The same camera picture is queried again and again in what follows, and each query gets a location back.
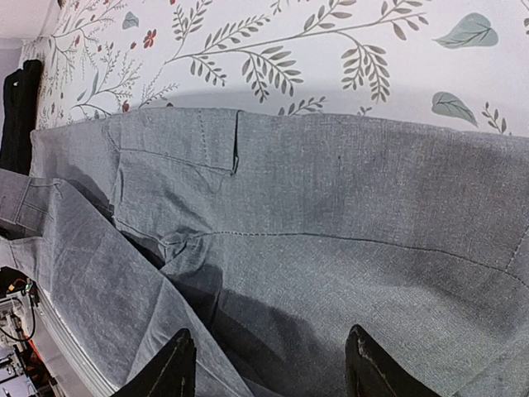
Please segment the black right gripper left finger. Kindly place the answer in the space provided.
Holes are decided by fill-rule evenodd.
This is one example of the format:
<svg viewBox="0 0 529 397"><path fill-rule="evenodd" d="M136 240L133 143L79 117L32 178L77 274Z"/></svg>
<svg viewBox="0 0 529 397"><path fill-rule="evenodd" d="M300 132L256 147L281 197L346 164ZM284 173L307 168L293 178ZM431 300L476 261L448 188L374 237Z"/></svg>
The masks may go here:
<svg viewBox="0 0 529 397"><path fill-rule="evenodd" d="M196 354L190 331L181 328L112 397L194 397Z"/></svg>

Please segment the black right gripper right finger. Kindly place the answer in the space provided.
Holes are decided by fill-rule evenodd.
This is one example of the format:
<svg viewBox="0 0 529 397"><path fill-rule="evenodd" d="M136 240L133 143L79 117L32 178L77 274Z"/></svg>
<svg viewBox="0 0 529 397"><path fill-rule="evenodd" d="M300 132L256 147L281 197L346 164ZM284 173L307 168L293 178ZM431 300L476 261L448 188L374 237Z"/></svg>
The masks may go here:
<svg viewBox="0 0 529 397"><path fill-rule="evenodd" d="M406 372L359 324L346 340L347 395L440 397Z"/></svg>

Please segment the grey garment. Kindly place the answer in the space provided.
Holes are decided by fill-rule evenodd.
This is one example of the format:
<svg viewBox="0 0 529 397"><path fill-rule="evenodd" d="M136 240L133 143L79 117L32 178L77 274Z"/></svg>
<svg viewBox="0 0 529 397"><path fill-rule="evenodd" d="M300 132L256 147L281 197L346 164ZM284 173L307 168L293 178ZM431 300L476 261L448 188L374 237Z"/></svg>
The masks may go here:
<svg viewBox="0 0 529 397"><path fill-rule="evenodd" d="M34 132L1 263L118 389L181 328L198 396L345 396L359 324L440 396L528 393L528 140L148 108Z"/></svg>

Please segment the black t-shirt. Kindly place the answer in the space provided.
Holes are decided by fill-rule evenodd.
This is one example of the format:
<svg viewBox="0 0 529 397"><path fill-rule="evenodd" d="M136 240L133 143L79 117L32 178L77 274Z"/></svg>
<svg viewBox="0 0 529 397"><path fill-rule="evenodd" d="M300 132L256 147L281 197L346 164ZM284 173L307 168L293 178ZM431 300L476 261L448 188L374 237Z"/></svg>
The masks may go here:
<svg viewBox="0 0 529 397"><path fill-rule="evenodd" d="M42 69L39 60L26 60L3 84L1 168L22 175L29 175L31 168L31 132L36 128Z"/></svg>

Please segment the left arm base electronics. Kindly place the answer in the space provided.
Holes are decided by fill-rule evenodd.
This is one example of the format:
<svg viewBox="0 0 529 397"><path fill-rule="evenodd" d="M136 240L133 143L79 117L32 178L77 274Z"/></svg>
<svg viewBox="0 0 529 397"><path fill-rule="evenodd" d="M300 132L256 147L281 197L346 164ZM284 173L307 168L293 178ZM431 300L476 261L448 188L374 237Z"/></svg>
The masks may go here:
<svg viewBox="0 0 529 397"><path fill-rule="evenodd" d="M1 346L24 346L36 331L35 285L20 271L1 268Z"/></svg>

